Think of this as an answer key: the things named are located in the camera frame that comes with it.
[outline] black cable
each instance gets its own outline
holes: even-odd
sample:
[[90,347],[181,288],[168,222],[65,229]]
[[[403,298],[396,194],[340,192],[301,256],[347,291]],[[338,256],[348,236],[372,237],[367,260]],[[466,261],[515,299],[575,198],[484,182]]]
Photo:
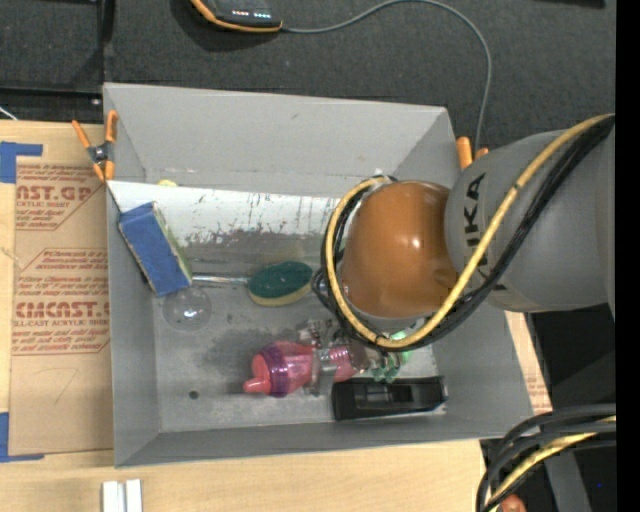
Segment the black cable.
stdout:
[[[568,450],[571,450],[571,451],[596,450],[600,448],[612,448],[612,447],[615,447],[616,445],[617,445],[617,441],[615,439],[595,439],[595,440],[588,439],[576,445],[570,446],[566,450],[567,451]],[[504,500],[507,496],[515,493],[518,490],[518,488],[521,487],[541,467],[542,467],[541,464],[536,464],[532,466],[529,471],[523,474],[511,485],[506,487],[500,494],[496,495],[491,501],[487,502],[484,505],[482,505],[481,502],[479,505],[476,504],[477,512],[490,512],[498,503]]]
[[[518,249],[524,242],[527,234],[531,231],[533,225],[536,220],[542,214],[542,211],[551,200],[553,195],[559,186],[564,182],[564,180],[569,176],[569,174],[578,166],[578,164],[582,161],[582,159],[589,154],[589,152],[597,146],[602,140],[604,140],[612,130],[615,124],[615,116],[607,117],[606,119],[596,123],[591,128],[585,130],[582,134],[578,135],[572,143],[569,145],[569,148],[560,156],[559,160],[554,164],[550,172],[545,177],[542,185],[540,186],[536,196],[532,200],[532,203],[529,205],[525,215],[523,216],[520,225],[516,229],[514,235],[512,236],[509,244],[503,251],[502,255],[493,266],[491,272],[486,277],[485,281],[482,285],[480,285],[474,291],[466,294],[453,306],[452,310],[443,318],[440,324],[434,328],[434,330],[424,336],[422,339],[413,343],[410,347],[400,347],[400,348],[386,348],[385,350],[388,352],[398,352],[405,350],[414,350],[425,345],[434,343],[435,341],[441,339],[446,336],[449,332],[459,326],[464,320],[466,320],[471,313],[473,313],[477,307],[484,301],[484,299],[491,293],[495,285],[498,283],[499,279],[502,277],[504,272],[506,271],[509,263],[515,257]],[[351,207],[355,207],[356,201],[351,201]],[[334,247],[336,244],[339,244],[340,240],[334,239]],[[322,263],[322,268],[326,268],[326,262]],[[328,298],[331,304],[335,305],[335,297],[333,297],[333,293],[331,289],[328,289]],[[346,318],[340,313],[339,308],[337,306],[332,308],[332,311],[338,317],[340,324],[348,331],[354,334],[354,337],[359,339],[360,341],[373,345],[376,348],[375,344],[371,343],[369,340],[360,336],[355,330],[350,327],[350,324]]]
[[334,30],[340,30],[348,26],[351,26],[371,16],[372,14],[378,11],[381,11],[386,7],[391,7],[393,5],[402,4],[402,3],[421,3],[421,4],[427,4],[433,7],[438,7],[440,9],[443,9],[453,14],[457,18],[459,18],[467,27],[471,29],[471,31],[476,36],[478,41],[480,41],[480,44],[482,45],[482,49],[484,51],[485,58],[487,61],[487,77],[485,80],[484,92],[482,94],[482,101],[480,103],[480,113],[478,114],[478,122],[476,124],[474,149],[475,151],[477,151],[480,148],[480,136],[482,132],[482,125],[484,123],[484,116],[487,108],[487,100],[489,98],[489,90],[491,88],[491,77],[493,75],[493,62],[491,60],[491,52],[489,51],[489,45],[487,44],[484,36],[482,35],[482,32],[480,32],[478,27],[476,27],[469,18],[467,18],[464,14],[462,14],[458,10],[454,9],[449,5],[443,4],[441,2],[437,2],[435,0],[387,0],[386,2],[382,2],[378,5],[375,5],[372,8],[358,14],[357,16],[354,16],[353,18],[343,21],[342,23],[337,23],[335,25],[330,25],[328,27],[321,27],[321,28],[294,28],[294,27],[284,26],[280,29],[280,31],[288,32],[290,34],[325,34],[327,32],[333,32]]
[[590,422],[586,424],[582,423],[573,426],[563,426],[560,429],[551,428],[547,432],[523,438],[519,443],[503,451],[497,457],[497,459],[491,462],[487,467],[485,474],[480,480],[480,485],[478,486],[478,491],[476,493],[476,509],[481,510],[482,500],[484,500],[484,496],[486,496],[486,493],[491,486],[491,482],[493,482],[500,475],[500,471],[511,461],[521,457],[523,453],[537,446],[551,443],[567,435],[584,434],[585,432],[614,433],[616,432],[616,424],[615,422]]
[[509,444],[513,443],[527,431],[534,428],[544,428],[546,425],[584,419],[585,417],[603,418],[614,416],[616,414],[616,404],[594,404],[594,405],[576,405],[571,407],[563,407],[555,411],[538,414],[531,418],[518,423],[501,439],[495,448],[495,456],[500,455]]

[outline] black device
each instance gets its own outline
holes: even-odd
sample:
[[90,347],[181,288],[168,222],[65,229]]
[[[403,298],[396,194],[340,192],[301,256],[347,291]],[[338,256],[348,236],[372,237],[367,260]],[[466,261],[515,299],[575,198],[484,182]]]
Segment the black device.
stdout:
[[393,383],[353,378],[331,388],[336,421],[432,411],[447,399],[442,376],[397,379]]
[[277,32],[282,20],[265,0],[191,0],[202,16],[221,28],[241,32]]

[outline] black remote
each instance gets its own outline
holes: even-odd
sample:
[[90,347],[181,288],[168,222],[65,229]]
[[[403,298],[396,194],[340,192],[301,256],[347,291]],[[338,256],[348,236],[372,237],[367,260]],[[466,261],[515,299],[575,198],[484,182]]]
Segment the black remote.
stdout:
[[265,0],[191,0],[208,21],[243,32],[276,32],[282,20]]

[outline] gray bin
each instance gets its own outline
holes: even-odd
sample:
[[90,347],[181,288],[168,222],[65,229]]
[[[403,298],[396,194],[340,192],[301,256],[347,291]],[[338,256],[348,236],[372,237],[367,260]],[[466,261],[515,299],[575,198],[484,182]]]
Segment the gray bin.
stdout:
[[120,116],[107,196],[116,466],[496,437],[532,414],[505,315],[490,305],[403,369],[444,376],[449,398],[433,413],[336,423],[327,397],[246,395],[263,345],[329,313],[312,296],[262,308],[225,285],[206,290],[205,328],[177,331],[117,229],[120,209],[156,200],[196,271],[247,273],[283,254],[317,265],[331,205],[362,179],[453,185],[445,109],[122,84],[104,98]]

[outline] cardboard sheet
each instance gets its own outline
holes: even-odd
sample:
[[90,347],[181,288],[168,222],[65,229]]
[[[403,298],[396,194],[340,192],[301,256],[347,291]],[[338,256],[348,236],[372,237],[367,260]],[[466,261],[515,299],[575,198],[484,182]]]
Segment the cardboard sheet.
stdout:
[[70,123],[2,122],[0,141],[42,145],[17,158],[9,454],[111,448],[105,187]]

